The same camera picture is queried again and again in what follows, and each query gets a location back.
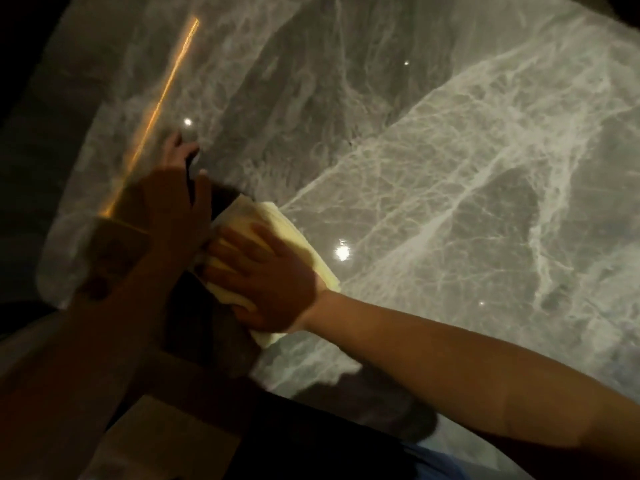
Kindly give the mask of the person's right hand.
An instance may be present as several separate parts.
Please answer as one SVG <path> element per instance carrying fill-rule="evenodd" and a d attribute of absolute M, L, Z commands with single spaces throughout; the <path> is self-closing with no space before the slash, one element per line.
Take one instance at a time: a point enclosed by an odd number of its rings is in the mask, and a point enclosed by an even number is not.
<path fill-rule="evenodd" d="M 220 237 L 210 243 L 256 243 L 235 230 L 224 227 Z M 262 273 L 243 275 L 222 272 L 204 276 L 204 264 L 197 265 L 196 274 L 204 282 L 213 283 L 251 301 L 254 311 L 277 319 L 280 332 L 308 330 L 312 311 L 331 295 L 322 279 L 298 255 L 296 258 L 262 259 Z"/>

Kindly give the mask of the person's left hand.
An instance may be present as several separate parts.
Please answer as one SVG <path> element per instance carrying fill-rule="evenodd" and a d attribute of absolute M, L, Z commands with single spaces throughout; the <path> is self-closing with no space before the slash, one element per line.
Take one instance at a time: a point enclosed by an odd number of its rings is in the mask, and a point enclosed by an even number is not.
<path fill-rule="evenodd" d="M 127 282 L 180 276 L 208 240 L 210 226 L 206 234 L 200 233 L 192 217 L 196 177 L 189 176 L 189 165 L 198 152 L 196 141 L 186 142 L 179 131 L 172 132 L 161 146 L 159 162 L 142 180 L 149 247 L 128 272 Z"/>

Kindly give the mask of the yellow cleaning cloth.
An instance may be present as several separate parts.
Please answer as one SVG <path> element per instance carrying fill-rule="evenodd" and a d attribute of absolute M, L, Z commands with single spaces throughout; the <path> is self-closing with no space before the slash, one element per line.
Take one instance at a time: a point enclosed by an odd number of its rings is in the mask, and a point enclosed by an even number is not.
<path fill-rule="evenodd" d="M 270 228 L 275 235 L 286 242 L 293 252 L 309 267 L 313 268 L 327 289 L 340 292 L 340 281 L 336 275 L 333 274 L 329 266 L 319 256 L 316 250 L 313 249 L 304 235 L 279 211 L 274 203 L 256 202 L 249 196 L 240 194 L 226 209 L 212 220 L 211 227 L 213 230 L 217 230 L 217 227 L 220 226 L 230 227 L 266 250 L 271 250 L 268 244 L 254 233 L 252 229 L 254 222 L 262 222 L 266 227 Z M 231 271 L 229 266 L 217 258 L 207 258 L 207 265 Z M 213 283 L 203 283 L 206 289 L 210 291 L 221 304 L 242 306 L 247 310 L 255 310 L 254 304 L 247 300 L 247 298 L 225 290 Z M 259 331 L 250 331 L 250 334 L 261 349 L 272 346 L 285 336 L 284 333 L 264 333 Z"/>

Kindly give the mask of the dark brown object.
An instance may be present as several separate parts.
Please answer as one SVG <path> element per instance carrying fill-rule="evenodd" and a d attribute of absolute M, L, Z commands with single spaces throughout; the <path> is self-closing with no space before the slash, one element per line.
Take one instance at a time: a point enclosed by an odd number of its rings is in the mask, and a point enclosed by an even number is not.
<path fill-rule="evenodd" d="M 183 272 L 166 306 L 161 350 L 229 378 L 249 375 L 261 348 L 198 275 Z"/>

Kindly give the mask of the person's right forearm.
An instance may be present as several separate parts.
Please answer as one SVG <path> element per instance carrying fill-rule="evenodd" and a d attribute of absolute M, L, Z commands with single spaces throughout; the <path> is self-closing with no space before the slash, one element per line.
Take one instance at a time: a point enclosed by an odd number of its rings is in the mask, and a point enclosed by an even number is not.
<path fill-rule="evenodd" d="M 327 290 L 296 323 L 384 371 L 535 480 L 640 480 L 640 405 L 564 363 Z"/>

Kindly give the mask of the person's left forearm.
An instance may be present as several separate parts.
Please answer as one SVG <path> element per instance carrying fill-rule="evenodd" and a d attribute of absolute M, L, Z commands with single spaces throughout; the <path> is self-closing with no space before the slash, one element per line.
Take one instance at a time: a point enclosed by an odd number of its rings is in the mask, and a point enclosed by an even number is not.
<path fill-rule="evenodd" d="M 0 480 L 77 480 L 197 251 L 153 246 L 107 298 L 69 310 L 0 380 Z"/>

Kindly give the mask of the person's dark shirt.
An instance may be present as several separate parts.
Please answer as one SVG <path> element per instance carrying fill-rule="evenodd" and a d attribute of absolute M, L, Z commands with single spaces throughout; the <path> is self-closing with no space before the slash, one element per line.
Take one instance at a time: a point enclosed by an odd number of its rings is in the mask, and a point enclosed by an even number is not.
<path fill-rule="evenodd" d="M 508 454 L 542 466 L 534 480 L 640 480 L 578 451 L 470 429 Z M 402 442 L 275 395 L 260 400 L 223 480 L 471 480 L 452 456 Z"/>

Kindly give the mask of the tan wooden furniture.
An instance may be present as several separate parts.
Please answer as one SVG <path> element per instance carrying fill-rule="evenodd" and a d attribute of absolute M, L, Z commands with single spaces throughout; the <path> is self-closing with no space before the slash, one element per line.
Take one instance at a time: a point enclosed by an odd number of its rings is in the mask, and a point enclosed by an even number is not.
<path fill-rule="evenodd" d="M 103 435 L 78 480 L 222 480 L 240 443 L 143 396 Z"/>

